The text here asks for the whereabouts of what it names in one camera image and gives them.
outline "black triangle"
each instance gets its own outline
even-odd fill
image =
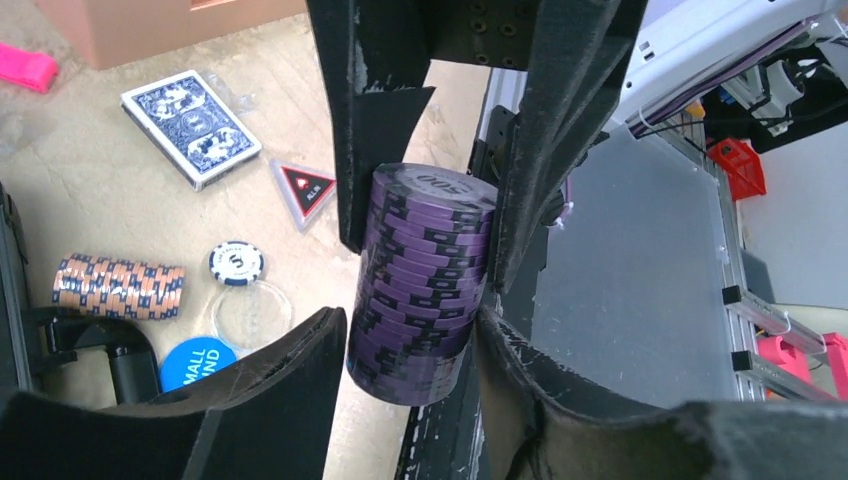
[[[336,183],[332,178],[322,177],[314,173],[308,173],[295,168],[282,167],[283,173],[286,175],[286,180],[289,182],[289,187],[297,199],[297,204],[300,207],[300,213],[306,218],[315,205],[332,191],[332,186]]]

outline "triangular all in button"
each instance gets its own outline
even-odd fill
[[[303,232],[336,191],[336,180],[310,168],[271,161],[271,171],[277,186],[289,206],[289,211]]]

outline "pink object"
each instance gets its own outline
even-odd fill
[[[760,356],[795,375],[801,380],[812,383],[807,356],[801,350],[783,341],[783,337],[767,337],[757,340]]]
[[[46,53],[27,52],[0,43],[0,79],[47,93],[59,73],[56,60]]]
[[[848,400],[848,340],[838,333],[826,333],[827,359],[840,400]]]

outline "stack of purple poker chips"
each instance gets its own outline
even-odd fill
[[[373,176],[347,369],[370,395],[406,406],[445,398],[486,278],[497,189],[438,167]]]

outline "deck of playing cards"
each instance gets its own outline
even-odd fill
[[[194,70],[130,90],[121,106],[195,191],[262,150]]]

